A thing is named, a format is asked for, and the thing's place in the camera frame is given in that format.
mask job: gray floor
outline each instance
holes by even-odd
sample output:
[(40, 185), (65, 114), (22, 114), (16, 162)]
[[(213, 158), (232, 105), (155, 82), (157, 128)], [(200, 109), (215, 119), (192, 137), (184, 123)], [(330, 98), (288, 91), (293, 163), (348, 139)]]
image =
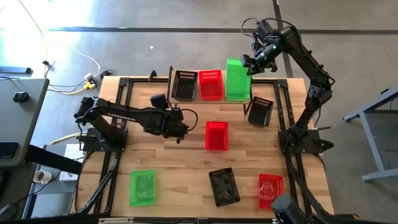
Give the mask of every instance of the gray floor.
[[(272, 0), (23, 2), (43, 27), (239, 28), (249, 16), (275, 16)], [(279, 5), (282, 18), (299, 29), (398, 29), (395, 0), (279, 0)], [(42, 76), (43, 42), (18, 3), (5, 3), (0, 27), (5, 27), (0, 31), (0, 63), (31, 66), (35, 70), (33, 77)], [(72, 46), (94, 57), (101, 70), (113, 69), (116, 75), (148, 75), (153, 69), (166, 75), (169, 65), (181, 69), (224, 69), (227, 57), (251, 53), (251, 39), (242, 34), (46, 32), (45, 36), (49, 62), (56, 60), (49, 72), (53, 84), (78, 83), (88, 72), (96, 73), (96, 65), (76, 54)], [(335, 212), (396, 223), (398, 177), (363, 183), (361, 174), (374, 172), (376, 165), (361, 123), (345, 124), (342, 117), (398, 84), (397, 36), (303, 35), (302, 39), (336, 78), (333, 98), (323, 107), (319, 122), (319, 126), (333, 127), (323, 131), (322, 138), (335, 143), (324, 156)], [(290, 61), (294, 77), (304, 77), (297, 64)], [(277, 62), (277, 73), (262, 75), (286, 77), (282, 57)], [(75, 105), (82, 96), (96, 94), (96, 90), (72, 96), (48, 92), (32, 143), (41, 146), (76, 133), (72, 116)], [(398, 108), (398, 101), (392, 107)], [(398, 161), (392, 161), (392, 165), (396, 164)], [(55, 209), (45, 210), (48, 203)], [(39, 197), (34, 216), (64, 214), (69, 203), (70, 195)]]

